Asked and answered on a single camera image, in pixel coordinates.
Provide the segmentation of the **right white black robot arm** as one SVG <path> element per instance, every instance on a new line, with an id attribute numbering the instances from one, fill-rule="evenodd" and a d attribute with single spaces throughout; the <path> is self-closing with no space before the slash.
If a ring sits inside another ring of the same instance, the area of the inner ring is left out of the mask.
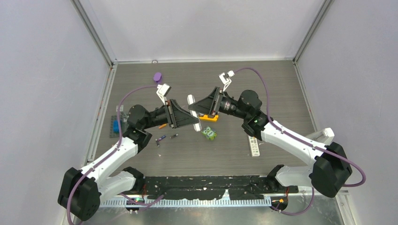
<path id="1" fill-rule="evenodd" d="M 270 173 L 268 187 L 281 192 L 288 186 L 312 187 L 326 197 L 333 198 L 352 174 L 343 147 L 332 142 L 306 138 L 293 132 L 261 111 L 262 102 L 253 90 L 244 90 L 235 100 L 218 87 L 206 98 L 195 101 L 188 95 L 188 108 L 194 114 L 210 117 L 224 113 L 243 119 L 242 128 L 247 135 L 273 144 L 303 161 L 306 166 L 278 165 Z"/>

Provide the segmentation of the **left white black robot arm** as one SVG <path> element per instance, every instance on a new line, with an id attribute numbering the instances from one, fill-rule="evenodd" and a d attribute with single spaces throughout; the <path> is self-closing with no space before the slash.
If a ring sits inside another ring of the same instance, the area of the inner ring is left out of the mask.
<path id="1" fill-rule="evenodd" d="M 57 202 L 81 221 L 90 219 L 101 203 L 115 195 L 128 190 L 139 194 L 143 190 L 143 175 L 134 168 L 111 174 L 147 146 L 152 138 L 147 128 L 163 124 L 179 128 L 197 124 L 199 119 L 196 112 L 184 110 L 171 99 L 152 112 L 141 105 L 132 106 L 127 123 L 121 139 L 106 153 L 81 169 L 72 167 L 64 174 Z"/>

